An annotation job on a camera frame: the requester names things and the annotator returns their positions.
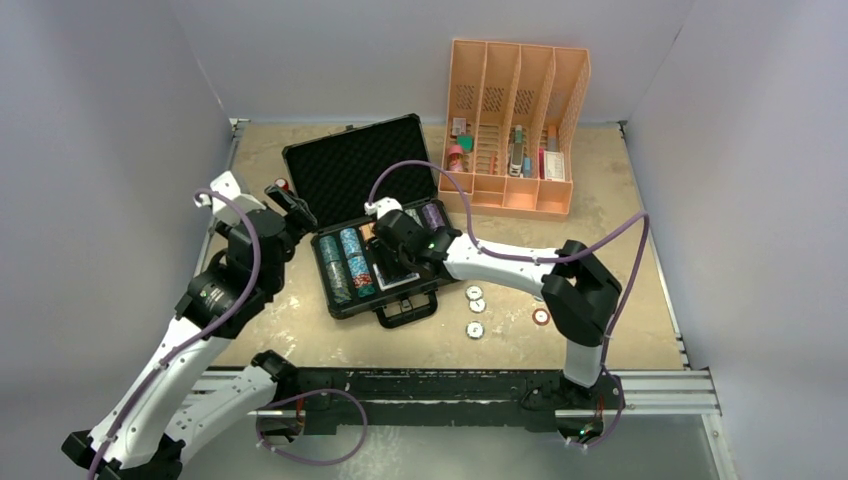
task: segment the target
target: wooden tabletop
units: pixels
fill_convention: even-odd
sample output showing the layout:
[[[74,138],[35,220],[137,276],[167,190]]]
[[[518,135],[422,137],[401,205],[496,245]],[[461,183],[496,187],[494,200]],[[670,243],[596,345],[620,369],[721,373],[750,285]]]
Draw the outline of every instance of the wooden tabletop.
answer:
[[[281,156],[286,145],[344,129],[341,125],[250,124],[241,139],[234,170],[262,200],[264,188],[288,178]],[[433,159],[440,159],[443,126],[424,128]],[[558,247],[566,239],[590,245],[640,210],[639,196],[624,141],[617,128],[581,128],[572,148],[574,197],[565,222],[475,216],[474,232],[484,240],[527,247]],[[452,213],[465,230],[464,216]],[[640,227],[635,226],[602,248],[597,256],[622,285],[633,265]],[[286,265],[286,286],[254,318],[215,362],[245,365],[254,354],[274,349],[298,366],[424,368],[562,368],[565,339],[554,325],[537,326],[531,313],[543,303],[530,295],[485,282],[485,312],[472,313],[465,298],[467,282],[443,287],[439,309],[431,317],[386,330],[371,312],[334,320],[327,311],[318,266],[309,238]],[[225,246],[220,237],[210,252]],[[479,340],[466,326],[485,327]],[[681,369],[671,317],[654,255],[648,249],[633,293],[613,333],[608,365],[614,369]]]

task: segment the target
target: case handle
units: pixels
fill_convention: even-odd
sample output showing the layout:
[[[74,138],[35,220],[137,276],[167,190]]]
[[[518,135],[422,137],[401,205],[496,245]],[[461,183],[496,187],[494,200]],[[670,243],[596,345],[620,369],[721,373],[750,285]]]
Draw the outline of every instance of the case handle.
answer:
[[[436,291],[433,290],[431,292],[427,292],[427,299],[428,301],[426,305],[421,305],[420,307],[415,307],[410,310],[403,311],[403,307],[401,306],[401,312],[392,315],[391,317],[386,316],[385,307],[375,308],[374,313],[377,315],[377,320],[383,328],[397,328],[401,325],[406,325],[407,323],[427,318],[436,313],[436,309],[439,307],[439,300],[436,298]]]

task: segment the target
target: gray wall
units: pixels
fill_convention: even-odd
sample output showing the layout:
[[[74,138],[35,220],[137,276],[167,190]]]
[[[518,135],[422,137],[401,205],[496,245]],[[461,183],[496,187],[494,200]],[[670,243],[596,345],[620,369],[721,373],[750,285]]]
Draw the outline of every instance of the gray wall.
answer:
[[[581,120],[628,118],[692,0],[171,0],[231,117],[444,122],[450,39],[588,47]]]
[[[114,405],[191,277],[229,124],[166,0],[0,2],[0,478]]]
[[[698,0],[628,140],[742,478],[845,478],[848,4]]]

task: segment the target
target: white poker chip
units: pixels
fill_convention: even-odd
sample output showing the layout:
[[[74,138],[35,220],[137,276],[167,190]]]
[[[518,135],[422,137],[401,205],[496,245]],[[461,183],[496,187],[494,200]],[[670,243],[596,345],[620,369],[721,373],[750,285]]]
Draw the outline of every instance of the white poker chip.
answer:
[[[483,289],[478,287],[477,285],[471,285],[470,287],[465,289],[465,296],[471,300],[480,300],[483,298]]]
[[[471,322],[465,327],[465,333],[468,338],[477,340],[483,336],[483,324],[480,322]]]
[[[544,308],[533,310],[533,321],[536,325],[547,325],[551,321],[551,314]]]
[[[474,313],[483,313],[483,311],[486,310],[486,301],[482,298],[478,300],[472,300],[468,304],[468,308],[470,308],[471,311]]]

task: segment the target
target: case lid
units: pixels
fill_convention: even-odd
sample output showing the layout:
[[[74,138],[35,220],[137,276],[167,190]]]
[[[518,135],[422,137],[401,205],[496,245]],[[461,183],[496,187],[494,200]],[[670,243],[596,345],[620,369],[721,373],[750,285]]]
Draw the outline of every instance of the case lid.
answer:
[[[403,160],[429,161],[418,115],[375,123],[283,149],[297,195],[324,229],[365,216],[364,205],[377,177]],[[399,168],[375,199],[393,197],[406,205],[436,196],[429,168]]]

